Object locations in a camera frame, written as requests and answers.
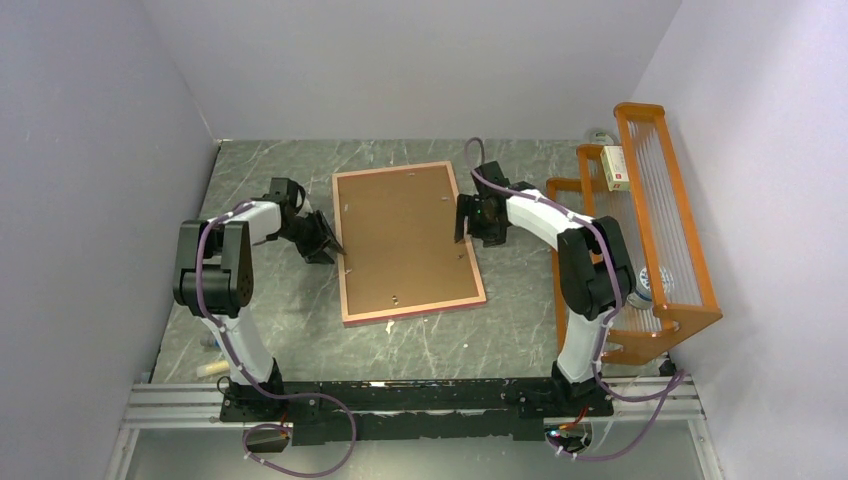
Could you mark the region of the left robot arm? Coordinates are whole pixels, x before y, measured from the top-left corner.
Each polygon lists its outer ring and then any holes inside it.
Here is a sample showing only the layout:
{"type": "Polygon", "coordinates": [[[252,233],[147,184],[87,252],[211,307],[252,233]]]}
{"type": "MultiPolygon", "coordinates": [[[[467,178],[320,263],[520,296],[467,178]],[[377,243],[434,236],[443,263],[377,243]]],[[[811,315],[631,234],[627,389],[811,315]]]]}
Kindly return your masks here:
{"type": "Polygon", "coordinates": [[[247,396],[262,420],[286,406],[279,366],[261,338],[249,304],[254,292],[253,249],[286,240],[308,264],[332,265],[344,249],[326,216],[298,182],[274,177],[268,191],[211,219],[179,228],[173,296],[212,332],[229,365],[230,388],[247,396]]]}

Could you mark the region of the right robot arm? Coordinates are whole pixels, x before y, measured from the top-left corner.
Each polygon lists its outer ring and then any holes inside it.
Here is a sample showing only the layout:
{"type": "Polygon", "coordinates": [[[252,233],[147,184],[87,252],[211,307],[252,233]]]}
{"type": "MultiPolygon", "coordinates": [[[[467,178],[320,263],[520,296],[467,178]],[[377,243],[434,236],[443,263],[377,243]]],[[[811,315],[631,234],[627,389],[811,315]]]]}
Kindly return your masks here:
{"type": "Polygon", "coordinates": [[[609,326],[635,286],[635,274],[618,222],[593,218],[556,203],[535,187],[510,183],[495,161],[472,169],[476,194],[457,197],[455,241],[484,247],[505,243],[521,228],[555,250],[559,290],[568,308],[566,337],[553,367],[553,408],[572,415],[600,388],[600,357],[609,326]]]}

